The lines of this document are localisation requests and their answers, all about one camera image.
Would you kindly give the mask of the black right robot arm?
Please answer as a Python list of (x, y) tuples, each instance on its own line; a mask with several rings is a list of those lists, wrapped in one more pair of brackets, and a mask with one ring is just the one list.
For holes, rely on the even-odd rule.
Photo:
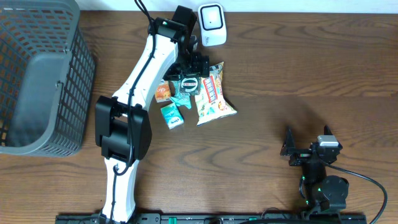
[(309, 220), (322, 215), (338, 217), (340, 211), (346, 208), (349, 182), (345, 178), (326, 174), (326, 166), (336, 161), (342, 148), (328, 126), (308, 148), (298, 148), (292, 130), (287, 128), (280, 155), (289, 157), (290, 166), (302, 169), (298, 188), (308, 208), (301, 212), (301, 218)]

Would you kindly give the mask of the teal tissue pack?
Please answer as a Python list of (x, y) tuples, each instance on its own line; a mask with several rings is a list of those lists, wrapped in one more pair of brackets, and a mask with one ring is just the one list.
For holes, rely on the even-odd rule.
[(176, 128), (184, 123), (183, 117), (175, 103), (171, 103), (160, 110), (169, 129)]

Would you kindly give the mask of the teal snack wrapper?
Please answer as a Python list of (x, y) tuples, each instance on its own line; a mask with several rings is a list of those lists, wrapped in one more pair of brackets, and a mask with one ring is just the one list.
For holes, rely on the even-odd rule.
[(175, 94), (174, 96), (170, 97), (170, 100), (175, 103), (177, 107), (185, 106), (188, 110), (192, 108), (189, 95)]

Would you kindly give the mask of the large orange wipes pack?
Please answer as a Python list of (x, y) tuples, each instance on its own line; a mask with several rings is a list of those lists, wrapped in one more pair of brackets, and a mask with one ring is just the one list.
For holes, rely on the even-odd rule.
[(209, 77), (200, 78), (200, 93), (195, 95), (197, 126), (237, 113), (223, 95), (223, 67), (224, 62), (211, 66)]

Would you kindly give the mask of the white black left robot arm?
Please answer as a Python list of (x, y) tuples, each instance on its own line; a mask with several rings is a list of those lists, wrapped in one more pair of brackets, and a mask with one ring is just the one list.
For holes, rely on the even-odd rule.
[(128, 223), (136, 201), (138, 164), (152, 140), (150, 103), (161, 80), (208, 77), (209, 58), (197, 52), (192, 9), (178, 6), (171, 19), (149, 17), (144, 51), (125, 83), (95, 104), (95, 142), (107, 170), (106, 201), (100, 223)]

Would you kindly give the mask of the small orange snack packet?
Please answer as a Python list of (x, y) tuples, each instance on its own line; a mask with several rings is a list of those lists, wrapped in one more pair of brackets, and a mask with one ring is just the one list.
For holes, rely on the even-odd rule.
[(158, 103), (170, 101), (172, 94), (168, 81), (161, 80), (155, 91), (155, 100)]

